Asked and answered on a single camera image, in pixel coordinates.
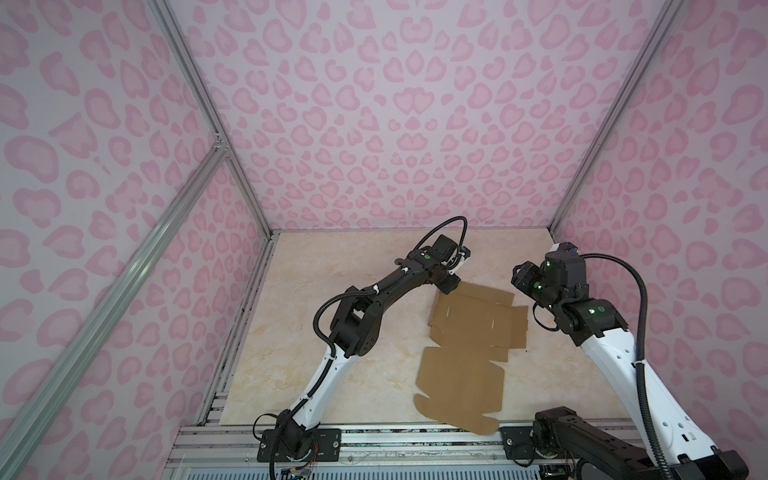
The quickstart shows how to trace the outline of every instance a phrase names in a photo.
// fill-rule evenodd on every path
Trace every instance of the beige marble tile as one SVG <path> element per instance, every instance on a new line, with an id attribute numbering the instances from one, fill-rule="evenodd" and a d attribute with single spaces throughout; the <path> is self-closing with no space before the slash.
<path id="1" fill-rule="evenodd" d="M 320 305 L 350 285 L 367 286 L 395 269 L 422 231 L 283 233 L 254 312 L 240 363 L 221 418 L 247 425 L 260 413 L 288 408 L 319 365 L 325 344 L 312 330 Z M 448 230 L 458 239 L 459 230 Z M 463 280 L 513 291 L 512 267 L 539 261 L 552 240 L 545 229 L 470 230 L 472 258 Z M 354 365 L 337 389 L 324 422 L 425 422 L 413 405 L 416 373 L 429 338 L 429 314 L 437 289 L 422 286 L 384 315 L 379 341 Z M 532 305 L 518 294 L 517 305 Z M 326 311 L 328 332 L 336 307 Z M 532 419 L 542 409 L 568 406 L 585 418 L 626 418 L 600 371 L 562 333 L 547 332 L 528 314 L 528 348 L 512 350 L 501 420 Z"/>

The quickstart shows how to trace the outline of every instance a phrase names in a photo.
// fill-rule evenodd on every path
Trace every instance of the cardboard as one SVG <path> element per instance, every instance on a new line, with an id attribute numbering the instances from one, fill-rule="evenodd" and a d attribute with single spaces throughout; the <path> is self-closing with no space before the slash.
<path id="1" fill-rule="evenodd" d="M 502 409 L 508 349 L 525 348 L 528 308 L 515 295 L 461 282 L 450 295 L 438 292 L 429 325 L 440 347 L 426 347 L 416 377 L 427 396 L 415 395 L 424 416 L 479 435 L 491 435 Z"/>

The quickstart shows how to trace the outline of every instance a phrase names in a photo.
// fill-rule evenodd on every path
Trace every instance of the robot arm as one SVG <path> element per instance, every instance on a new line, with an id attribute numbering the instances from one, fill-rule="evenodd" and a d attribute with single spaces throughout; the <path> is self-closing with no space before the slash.
<path id="1" fill-rule="evenodd" d="M 560 407 L 536 415 L 534 444 L 547 450 L 566 449 L 612 478 L 663 478 L 656 465 L 636 387 L 635 339 L 627 322 L 607 300 L 589 296 L 584 258 L 571 243 L 555 245 L 537 266 L 515 268 L 512 285 L 554 315 L 557 327 L 598 366 L 641 433 L 645 450 L 617 440 Z M 656 372 L 644 360 L 647 411 L 670 470 L 678 478 L 746 478 L 743 460 L 721 452 L 690 419 Z"/>
<path id="2" fill-rule="evenodd" d="M 376 344 L 382 316 L 395 301 L 425 284 L 434 284 L 444 294 L 458 286 L 460 279 L 455 272 L 469 258 L 469 249 L 444 235 L 431 246 L 421 247 L 423 241 L 405 259 L 397 259 L 398 267 L 379 282 L 361 290 L 351 286 L 342 295 L 330 335 L 321 336 L 328 344 L 323 361 L 302 395 L 277 417 L 280 441 L 274 443 L 274 448 L 281 448 L 289 458 L 306 455 L 313 430 L 320 424 L 341 378 Z"/>

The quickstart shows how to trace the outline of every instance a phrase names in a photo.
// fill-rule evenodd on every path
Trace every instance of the aluminum frame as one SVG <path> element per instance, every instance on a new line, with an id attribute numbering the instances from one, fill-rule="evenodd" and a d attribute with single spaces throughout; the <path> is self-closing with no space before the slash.
<path id="1" fill-rule="evenodd" d="M 256 193 L 253 191 L 253 186 L 248 181 L 248 177 L 243 169 L 242 160 L 232 147 L 232 141 L 227 134 L 227 129 L 224 128 L 221 117 L 216 110 L 216 106 L 214 105 L 210 93 L 203 82 L 203 77 L 191 54 L 191 50 L 184 40 L 184 34 L 181 31 L 181 27 L 179 26 L 179 22 L 176 19 L 173 9 L 168 5 L 167 0 L 147 0 L 147 3 L 157 19 L 160 30 L 163 32 L 165 39 L 170 45 L 170 50 L 173 52 L 174 57 L 184 74 L 184 78 L 187 79 L 187 83 L 190 85 L 192 95 L 194 95 L 197 99 L 197 103 L 200 105 L 200 110 L 208 123 L 211 133 L 222 143 L 225 149 L 231 150 L 232 155 L 227 159 L 227 163 L 230 165 L 230 169 L 237 182 L 237 187 L 243 194 L 243 198 L 246 199 L 246 205 L 256 219 L 262 236 L 267 239 L 270 238 L 272 229 L 266 221 L 266 217 L 259 205 Z"/>
<path id="2" fill-rule="evenodd" d="M 633 445 L 642 445 L 640 433 L 629 419 L 599 419 L 590 423 Z M 529 427 L 531 422 L 502 422 L 502 427 Z M 258 424 L 257 433 L 271 429 Z M 341 429 L 338 462 L 322 465 L 508 465 L 501 434 L 476 435 L 451 425 L 434 422 L 391 424 L 327 424 Z M 168 457 L 168 478 L 189 468 L 264 467 L 256 462 L 260 448 L 249 426 L 182 427 Z M 536 460 L 535 465 L 558 464 L 562 460 Z"/>
<path id="3" fill-rule="evenodd" d="M 272 257 L 276 238 L 277 235 L 273 235 L 273 238 L 266 240 L 264 245 L 262 245 L 257 257 L 257 264 L 253 268 L 253 272 L 248 280 L 248 285 L 245 289 L 246 293 L 240 301 L 240 308 L 227 333 L 227 340 L 219 355 L 214 374 L 206 386 L 203 401 L 195 415 L 195 425 L 204 425 L 211 409 L 223 407 L 223 405 L 219 406 L 216 404 L 217 392 L 230 381 L 230 377 L 233 375 L 232 372 L 239 358 L 240 345 L 248 332 L 250 319 L 253 316 L 258 293 L 261 291 L 263 279 L 266 276 L 267 264 Z"/>
<path id="4" fill-rule="evenodd" d="M 659 13 L 659 16 L 656 17 L 656 21 L 651 27 L 650 33 L 645 39 L 645 43 L 643 43 L 640 52 L 637 54 L 634 62 L 632 62 L 627 77 L 624 79 L 624 83 L 621 84 L 621 88 L 619 89 L 614 102 L 608 109 L 605 120 L 603 120 L 598 132 L 594 136 L 592 143 L 584 155 L 584 160 L 581 162 L 581 165 L 579 165 L 578 170 L 576 170 L 573 180 L 571 180 L 565 191 L 565 195 L 563 195 L 562 202 L 560 202 L 558 209 L 552 217 L 552 222 L 550 222 L 548 228 L 553 237 L 558 236 L 559 230 L 562 228 L 565 218 L 568 215 L 568 211 L 576 200 L 577 194 L 584 186 L 587 176 L 592 168 L 598 162 L 598 159 L 603 152 L 603 148 L 605 147 L 608 138 L 616 129 L 621 120 L 621 116 L 629 108 L 632 97 L 640 88 L 646 73 L 648 73 L 654 60 L 661 52 L 664 42 L 669 38 L 670 32 L 675 25 L 675 21 L 680 17 L 679 13 L 686 3 L 687 0 L 667 0 L 664 5 L 662 5 L 661 12 Z"/>
<path id="5" fill-rule="evenodd" d="M 512 462 L 461 465 L 345 465 L 312 467 L 313 480 L 542 480 L 539 465 L 521 467 Z M 161 480 L 270 480 L 269 467 L 176 468 L 163 471 Z"/>
<path id="6" fill-rule="evenodd" d="M 222 161 L 230 156 L 218 145 L 208 152 L 157 225 L 136 250 L 123 273 L 91 313 L 78 335 L 16 416 L 0 442 L 0 480 L 14 480 L 27 464 L 85 371 L 127 311 L 153 267 L 163 256 Z"/>

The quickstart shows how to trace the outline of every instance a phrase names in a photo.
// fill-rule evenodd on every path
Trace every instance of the mounting plate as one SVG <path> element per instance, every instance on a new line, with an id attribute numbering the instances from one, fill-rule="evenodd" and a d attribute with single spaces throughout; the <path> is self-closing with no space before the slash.
<path id="1" fill-rule="evenodd" d="M 536 453 L 531 443 L 531 430 L 533 427 L 501 427 L 502 445 L 507 460 L 515 459 L 518 462 L 527 462 L 531 458 L 542 460 L 544 457 Z M 565 458 L 563 452 L 555 458 Z"/>
<path id="2" fill-rule="evenodd" d="M 268 462 L 272 452 L 272 442 L 275 439 L 275 431 L 264 430 L 261 436 L 261 446 L 256 456 L 259 462 Z M 313 432 L 312 443 L 317 444 L 318 462 L 338 462 L 339 450 L 341 449 L 341 430 L 340 429 L 317 429 Z M 303 459 L 291 459 L 278 447 L 275 454 L 275 462 L 301 462 Z"/>

